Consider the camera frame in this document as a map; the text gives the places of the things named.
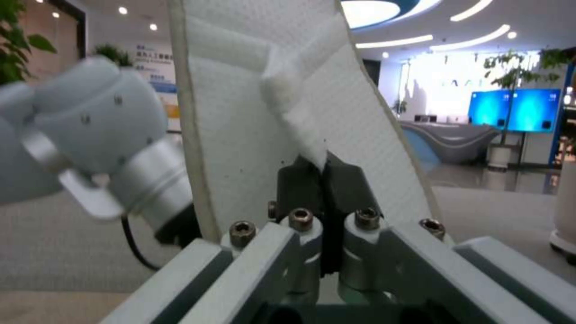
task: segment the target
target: blue screen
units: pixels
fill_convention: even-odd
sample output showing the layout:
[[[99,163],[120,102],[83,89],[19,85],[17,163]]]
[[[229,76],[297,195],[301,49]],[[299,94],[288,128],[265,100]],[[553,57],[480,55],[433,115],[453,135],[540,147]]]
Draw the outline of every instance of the blue screen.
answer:
[[[468,116],[475,125],[504,128],[508,117],[510,92],[508,90],[473,92]]]
[[[559,89],[516,90],[508,129],[553,132],[559,103]]]

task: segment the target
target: ceiling light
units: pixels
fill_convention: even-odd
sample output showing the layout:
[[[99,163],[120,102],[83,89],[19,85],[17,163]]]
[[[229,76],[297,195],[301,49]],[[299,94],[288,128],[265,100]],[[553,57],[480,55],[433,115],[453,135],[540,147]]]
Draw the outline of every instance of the ceiling light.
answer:
[[[457,50],[459,48],[470,47],[470,46],[486,43],[486,42],[489,42],[493,39],[496,39],[496,38],[504,35],[509,30],[510,30],[510,25],[502,25],[496,31],[493,31],[493,32],[489,33],[488,35],[482,36],[480,38],[467,40],[466,42],[461,42],[461,43],[430,46],[430,49],[433,51],[450,51],[450,50]]]
[[[400,7],[388,1],[342,1],[342,9],[351,29],[376,25],[400,13]]]
[[[492,2],[492,0],[480,0],[477,4],[470,7],[470,9],[468,9],[462,13],[459,13],[455,16],[450,17],[450,20],[451,21],[462,21],[466,18],[470,18],[470,17],[474,16],[475,14],[479,13],[480,11],[482,11],[482,9],[487,7],[491,2]]]
[[[428,9],[431,9],[435,5],[439,4],[441,1],[442,0],[420,0],[420,2],[418,2],[418,4],[416,4],[416,6],[412,8],[412,10],[410,10],[408,13],[400,17],[394,18],[392,21],[397,21],[404,18],[415,16],[417,14],[421,14],[427,11]]]
[[[397,40],[388,40],[387,42],[378,42],[378,43],[359,43],[356,44],[356,48],[377,48],[377,47],[392,47],[392,46],[402,46],[414,43],[421,43],[427,42],[429,40],[433,40],[434,36],[426,35],[426,36],[418,36],[406,39],[397,39]]]

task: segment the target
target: white cylinder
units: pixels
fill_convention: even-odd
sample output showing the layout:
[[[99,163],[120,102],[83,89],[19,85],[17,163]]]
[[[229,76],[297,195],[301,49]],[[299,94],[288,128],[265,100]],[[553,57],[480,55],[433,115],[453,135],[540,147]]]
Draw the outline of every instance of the white cylinder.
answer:
[[[507,169],[509,162],[510,148],[504,148],[496,145],[490,147],[490,159],[488,161],[489,167]]]
[[[572,244],[576,244],[576,163],[564,162],[560,186],[556,196],[556,214],[554,223],[558,236]]]

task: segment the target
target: silver metal cylinder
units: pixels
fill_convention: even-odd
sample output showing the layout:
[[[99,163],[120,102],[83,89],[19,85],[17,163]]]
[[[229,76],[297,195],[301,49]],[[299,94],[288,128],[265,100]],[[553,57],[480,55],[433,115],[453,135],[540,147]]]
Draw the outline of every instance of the silver metal cylinder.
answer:
[[[294,223],[290,221],[290,216],[285,217],[280,225],[293,228]],[[315,303],[318,301],[318,291],[320,289],[320,255],[322,251],[322,223],[312,216],[310,225],[302,228],[309,228],[307,231],[297,231],[300,236],[300,246],[302,248],[302,265],[296,276],[296,281],[285,298],[289,303]]]
[[[358,224],[358,212],[346,217],[340,285],[362,293],[381,294],[378,274],[374,271],[376,261],[371,260],[370,252],[377,247],[380,229],[385,227],[386,222],[378,215],[374,218],[370,215],[366,223],[360,224]]]
[[[157,231],[192,204],[184,153],[164,137],[111,175],[110,191],[132,214],[141,214]]]

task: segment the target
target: screw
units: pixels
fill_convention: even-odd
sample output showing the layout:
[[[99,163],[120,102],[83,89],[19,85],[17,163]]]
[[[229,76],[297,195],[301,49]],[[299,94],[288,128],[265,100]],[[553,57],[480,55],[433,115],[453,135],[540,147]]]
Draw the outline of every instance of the screw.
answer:
[[[446,235],[446,228],[441,222],[434,220],[432,218],[425,218],[418,222],[425,230],[430,234],[434,235],[435,238],[440,241],[444,240],[444,235]]]
[[[380,217],[373,208],[358,209],[354,212],[356,226],[365,231],[372,231],[380,227]]]
[[[90,123],[90,115],[88,114],[80,115],[80,122],[83,123],[84,125],[88,125]]]
[[[288,214],[288,225],[297,232],[306,232],[312,229],[314,215],[305,208],[296,208]]]
[[[230,226],[230,242],[235,247],[245,247],[256,236],[256,227],[249,221],[237,221]]]
[[[276,222],[276,202],[268,201],[268,221]]]

